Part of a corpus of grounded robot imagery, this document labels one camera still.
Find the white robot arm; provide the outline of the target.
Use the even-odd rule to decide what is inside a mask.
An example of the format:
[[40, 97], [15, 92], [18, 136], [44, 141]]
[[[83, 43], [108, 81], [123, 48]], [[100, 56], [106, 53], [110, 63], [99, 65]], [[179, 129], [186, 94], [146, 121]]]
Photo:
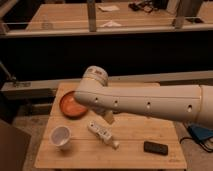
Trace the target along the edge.
[[102, 117], [111, 110], [190, 122], [213, 129], [213, 86], [115, 87], [108, 85], [108, 74], [104, 69], [90, 66], [76, 88], [74, 98]]

